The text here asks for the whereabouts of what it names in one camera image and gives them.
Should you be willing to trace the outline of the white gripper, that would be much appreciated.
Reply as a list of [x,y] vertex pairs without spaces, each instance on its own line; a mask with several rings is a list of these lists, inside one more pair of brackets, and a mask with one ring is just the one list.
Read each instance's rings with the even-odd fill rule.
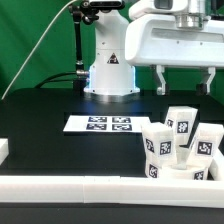
[[131,65],[153,65],[158,95],[169,94],[164,66],[208,67],[201,70],[196,93],[209,95],[215,67],[224,67],[224,22],[209,20],[202,30],[179,29],[174,16],[143,16],[128,25],[125,58]]

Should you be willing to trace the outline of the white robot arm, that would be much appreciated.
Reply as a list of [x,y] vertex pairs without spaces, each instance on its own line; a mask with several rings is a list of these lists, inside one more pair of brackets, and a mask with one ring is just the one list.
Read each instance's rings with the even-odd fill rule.
[[124,0],[87,0],[95,23],[96,57],[85,93],[103,101],[137,95],[135,68],[151,67],[157,93],[165,95],[167,67],[199,68],[197,85],[208,94],[218,68],[224,68],[224,15],[206,13],[206,0],[138,0],[124,18]]

